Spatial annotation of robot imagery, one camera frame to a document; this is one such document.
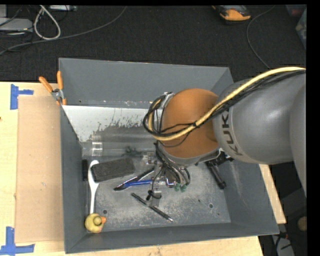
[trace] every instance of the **small yellow toy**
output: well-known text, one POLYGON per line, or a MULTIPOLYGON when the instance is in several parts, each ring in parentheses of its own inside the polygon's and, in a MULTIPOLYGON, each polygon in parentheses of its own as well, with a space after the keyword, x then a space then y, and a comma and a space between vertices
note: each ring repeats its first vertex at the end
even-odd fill
POLYGON ((100 233, 106 221, 106 217, 100 216, 98 213, 91 213, 86 217, 84 225, 90 232, 100 233))

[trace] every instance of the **gray bin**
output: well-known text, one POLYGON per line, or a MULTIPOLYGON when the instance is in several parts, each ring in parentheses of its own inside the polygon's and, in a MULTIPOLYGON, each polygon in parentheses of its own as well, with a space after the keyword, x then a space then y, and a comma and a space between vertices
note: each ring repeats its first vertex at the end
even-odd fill
POLYGON ((111 137, 113 142, 108 144, 111 145, 108 150, 102 149, 102 153, 92 156, 86 145, 91 144, 93 137, 82 139, 81 131, 92 130, 88 123, 100 122, 104 117, 98 113, 96 117, 86 115, 86 110, 141 111, 164 92, 187 88, 203 88, 219 95, 233 84, 233 79, 227 67, 71 58, 60 58, 59 70, 67 98, 67 106, 60 108, 66 253, 279 233, 259 165, 236 160, 219 166, 227 184, 224 190, 218 188, 204 164, 189 168, 191 183, 186 192, 176 192, 173 188, 163 190, 159 208, 169 214, 174 223, 168 223, 130 197, 131 192, 145 197, 148 186, 135 186, 117 193, 111 188, 126 177, 102 182, 96 194, 96 212, 102 214, 107 209, 107 222, 101 233, 88 232, 84 222, 89 213, 90 189, 83 180, 82 160, 95 158, 103 162, 116 158, 118 149, 125 145, 134 146, 138 151, 150 150, 154 140, 139 123, 130 126, 134 129, 126 134, 119 126, 118 129, 100 127, 95 134, 101 135, 102 147, 105 149, 104 143, 111 137))

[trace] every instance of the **clamp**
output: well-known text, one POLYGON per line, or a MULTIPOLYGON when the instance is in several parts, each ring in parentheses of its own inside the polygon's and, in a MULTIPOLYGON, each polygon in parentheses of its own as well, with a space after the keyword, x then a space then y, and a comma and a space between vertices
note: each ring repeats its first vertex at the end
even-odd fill
POLYGON ((66 105, 67 99, 65 98, 65 95, 64 95, 64 91, 63 91, 64 84, 62 81, 62 76, 60 71, 56 73, 56 80, 58 83, 58 88, 53 89, 52 86, 48 83, 48 81, 43 76, 39 76, 39 81, 41 82, 41 84, 43 84, 46 90, 49 93, 51 93, 52 97, 56 100, 57 105, 66 105))

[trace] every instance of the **orange shoe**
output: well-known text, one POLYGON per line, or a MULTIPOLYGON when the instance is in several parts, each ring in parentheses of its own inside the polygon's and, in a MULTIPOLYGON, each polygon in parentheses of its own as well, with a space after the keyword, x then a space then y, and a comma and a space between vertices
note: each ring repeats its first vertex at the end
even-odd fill
POLYGON ((244 5, 212 5, 220 16, 229 25, 240 24, 251 18, 251 15, 244 5))

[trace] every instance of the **black floor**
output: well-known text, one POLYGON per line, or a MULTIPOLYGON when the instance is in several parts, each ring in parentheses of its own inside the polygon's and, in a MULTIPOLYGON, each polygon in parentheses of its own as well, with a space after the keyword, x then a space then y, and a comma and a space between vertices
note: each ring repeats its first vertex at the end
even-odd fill
MULTIPOLYGON (((21 6, 7 7, 11 18, 21 6)), ((44 76, 55 83, 60 57, 229 67, 235 82, 268 69, 307 66, 306 49, 296 32, 299 16, 289 15, 283 4, 246 7, 251 20, 237 25, 227 25, 211 5, 77 5, 76 11, 54 11, 60 39, 40 41, 36 34, 0 34, 0 81, 38 82, 38 77, 44 76), (82 34, 114 19, 107 26, 82 34)), ((39 9, 39 5, 24 5, 16 17, 34 21, 39 9)), ((37 27, 45 37, 56 35, 57 29, 46 15, 37 27)), ((290 163, 271 169, 280 199, 301 188, 290 163)), ((297 211, 303 215, 304 209, 302 206, 297 211)), ((290 225, 298 216, 287 218, 290 225)), ((305 234, 302 242, 292 241, 296 256, 302 255, 298 251, 307 250, 306 238, 305 234)), ((266 239, 270 245, 261 242, 265 256, 276 255, 270 237, 261 240, 266 239)))

